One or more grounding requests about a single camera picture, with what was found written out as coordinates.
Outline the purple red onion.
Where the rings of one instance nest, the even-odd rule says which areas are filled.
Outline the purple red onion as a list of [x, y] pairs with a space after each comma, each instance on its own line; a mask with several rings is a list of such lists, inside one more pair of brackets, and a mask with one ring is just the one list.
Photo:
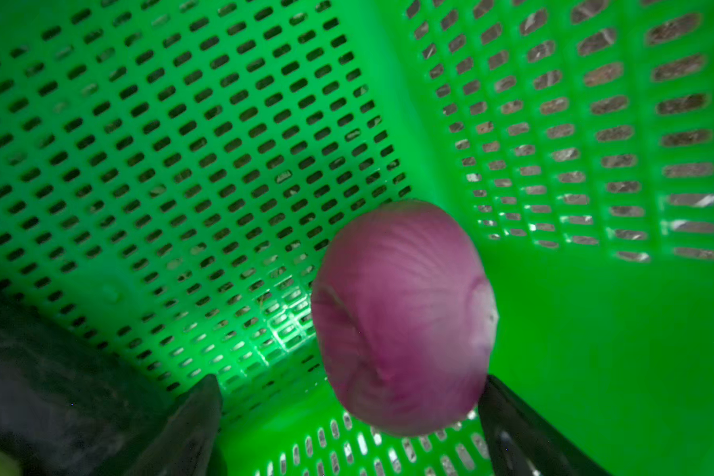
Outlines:
[[335, 397], [380, 432], [447, 428], [484, 390], [493, 288], [469, 236], [434, 204], [385, 204], [340, 230], [315, 277], [311, 316]]

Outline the dark purple eggplant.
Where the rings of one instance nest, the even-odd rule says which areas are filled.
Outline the dark purple eggplant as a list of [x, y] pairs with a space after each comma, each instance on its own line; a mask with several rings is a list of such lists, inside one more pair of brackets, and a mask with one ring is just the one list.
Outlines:
[[31, 475], [91, 475], [170, 398], [128, 363], [0, 294], [0, 450]]

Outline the green plastic perforated basket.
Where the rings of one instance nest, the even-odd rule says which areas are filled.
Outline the green plastic perforated basket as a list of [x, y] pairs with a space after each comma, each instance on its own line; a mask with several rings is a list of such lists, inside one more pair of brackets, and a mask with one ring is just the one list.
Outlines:
[[0, 289], [231, 475], [488, 475], [326, 386], [309, 293], [385, 202], [466, 229], [493, 373], [615, 475], [714, 475], [714, 1], [0, 1]]

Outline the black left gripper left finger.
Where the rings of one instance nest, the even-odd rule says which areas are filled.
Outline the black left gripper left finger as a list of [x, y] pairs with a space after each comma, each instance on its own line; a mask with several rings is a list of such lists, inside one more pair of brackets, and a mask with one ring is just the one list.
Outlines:
[[127, 458], [124, 475], [222, 475], [219, 434], [222, 396], [207, 375], [176, 399]]

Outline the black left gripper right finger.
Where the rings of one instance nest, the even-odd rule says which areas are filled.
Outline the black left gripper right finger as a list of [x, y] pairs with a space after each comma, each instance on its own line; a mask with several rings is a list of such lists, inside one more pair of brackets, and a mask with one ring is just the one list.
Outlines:
[[494, 375], [478, 414], [496, 475], [609, 475]]

